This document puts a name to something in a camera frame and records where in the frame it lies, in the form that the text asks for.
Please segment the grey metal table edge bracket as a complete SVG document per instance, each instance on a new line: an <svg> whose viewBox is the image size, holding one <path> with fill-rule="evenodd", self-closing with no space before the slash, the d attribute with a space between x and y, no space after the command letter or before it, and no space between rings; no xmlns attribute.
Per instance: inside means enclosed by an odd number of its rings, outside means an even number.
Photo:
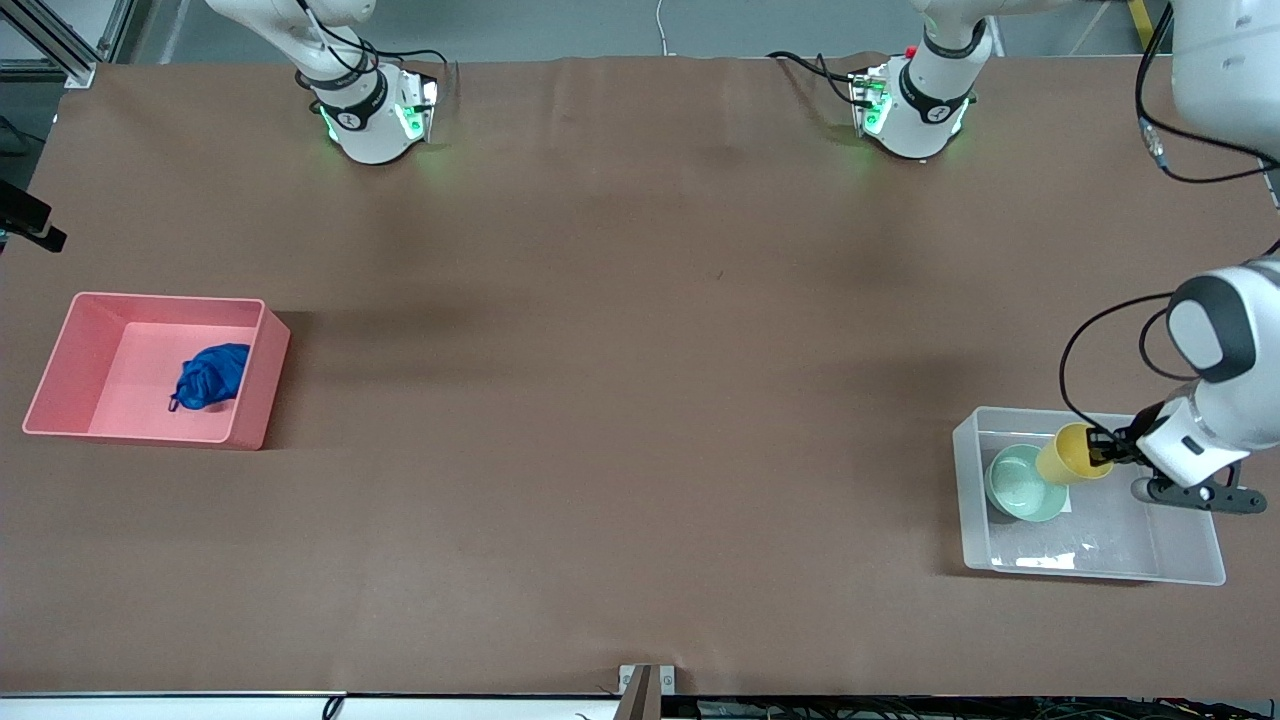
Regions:
<svg viewBox="0 0 1280 720"><path fill-rule="evenodd" d="M613 720L663 720L663 700L677 694L677 669L672 664L621 665L618 682Z"/></svg>

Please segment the brown table cover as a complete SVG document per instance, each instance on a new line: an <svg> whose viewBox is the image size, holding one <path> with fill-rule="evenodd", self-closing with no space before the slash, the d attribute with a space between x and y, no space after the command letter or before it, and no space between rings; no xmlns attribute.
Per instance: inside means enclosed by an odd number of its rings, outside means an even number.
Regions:
<svg viewBox="0 0 1280 720"><path fill-rule="evenodd" d="M106 67L0 256L0 691L1280 694L1272 507L1219 588L965 569L951 433L1089 315L1280 238L1151 164L1124 59L1006 59L887 158L763 60L465 67L361 167L282 65ZM257 452L22 421L84 291L260 299Z"/></svg>

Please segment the white table edge strip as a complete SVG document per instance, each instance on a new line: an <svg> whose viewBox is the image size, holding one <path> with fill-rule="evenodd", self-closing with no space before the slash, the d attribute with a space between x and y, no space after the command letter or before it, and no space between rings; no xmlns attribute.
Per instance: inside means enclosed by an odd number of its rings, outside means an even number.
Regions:
<svg viewBox="0 0 1280 720"><path fill-rule="evenodd" d="M612 720L609 694L356 691L0 693L0 720Z"/></svg>

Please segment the aluminium frame post with bracket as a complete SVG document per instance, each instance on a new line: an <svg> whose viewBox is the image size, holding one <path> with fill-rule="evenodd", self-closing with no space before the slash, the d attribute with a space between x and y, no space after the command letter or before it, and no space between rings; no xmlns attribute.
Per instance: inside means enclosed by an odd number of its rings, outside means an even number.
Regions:
<svg viewBox="0 0 1280 720"><path fill-rule="evenodd" d="M97 65L125 56L148 0L0 0L0 79L88 88Z"/></svg>

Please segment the yellow plastic cup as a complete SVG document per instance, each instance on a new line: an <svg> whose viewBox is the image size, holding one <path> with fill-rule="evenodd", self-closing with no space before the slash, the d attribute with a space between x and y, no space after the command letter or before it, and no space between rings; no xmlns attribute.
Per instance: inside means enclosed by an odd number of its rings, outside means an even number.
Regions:
<svg viewBox="0 0 1280 720"><path fill-rule="evenodd" d="M1036 456L1036 470L1052 486L1074 486L1105 478L1114 469L1110 461L1096 462L1091 454L1085 423L1066 424Z"/></svg>

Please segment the blue cloth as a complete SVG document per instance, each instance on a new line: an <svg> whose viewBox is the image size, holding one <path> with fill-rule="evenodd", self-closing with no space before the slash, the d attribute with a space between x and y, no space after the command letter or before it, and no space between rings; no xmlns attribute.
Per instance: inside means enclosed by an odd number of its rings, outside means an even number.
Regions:
<svg viewBox="0 0 1280 720"><path fill-rule="evenodd" d="M251 346L224 343L207 347L183 361L168 411L201 411L233 400L241 391Z"/></svg>

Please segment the mint green bowl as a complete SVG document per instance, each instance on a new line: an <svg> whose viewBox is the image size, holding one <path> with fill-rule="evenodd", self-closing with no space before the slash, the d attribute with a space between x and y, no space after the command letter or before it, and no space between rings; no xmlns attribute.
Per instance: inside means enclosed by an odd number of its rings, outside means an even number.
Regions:
<svg viewBox="0 0 1280 720"><path fill-rule="evenodd" d="M1050 521L1070 509L1066 486L1047 482L1036 461L1042 447L1011 445L1000 450L984 471L988 502L1016 521Z"/></svg>

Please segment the pink plastic bin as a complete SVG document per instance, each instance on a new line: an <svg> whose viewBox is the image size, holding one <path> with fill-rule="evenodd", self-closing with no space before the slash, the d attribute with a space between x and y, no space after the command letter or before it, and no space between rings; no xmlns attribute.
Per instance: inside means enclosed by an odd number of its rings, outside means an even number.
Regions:
<svg viewBox="0 0 1280 720"><path fill-rule="evenodd" d="M22 429L101 445L261 448L291 342L259 299L79 292L70 301ZM196 356L248 354L234 397L200 410L174 392Z"/></svg>

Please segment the clear plastic bin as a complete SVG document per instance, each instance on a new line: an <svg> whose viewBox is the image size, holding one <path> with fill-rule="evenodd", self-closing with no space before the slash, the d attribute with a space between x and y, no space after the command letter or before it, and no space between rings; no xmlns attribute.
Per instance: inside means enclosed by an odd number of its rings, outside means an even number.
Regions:
<svg viewBox="0 0 1280 720"><path fill-rule="evenodd" d="M1133 491L1148 475L1142 468L1120 466L1102 480L1074 486L1064 511L1048 521L1016 520L987 500L986 470L1001 451L1039 448L1075 420L1062 410L978 407L954 429L965 565L1005 574L1222 585L1226 573L1212 516L1140 502Z"/></svg>

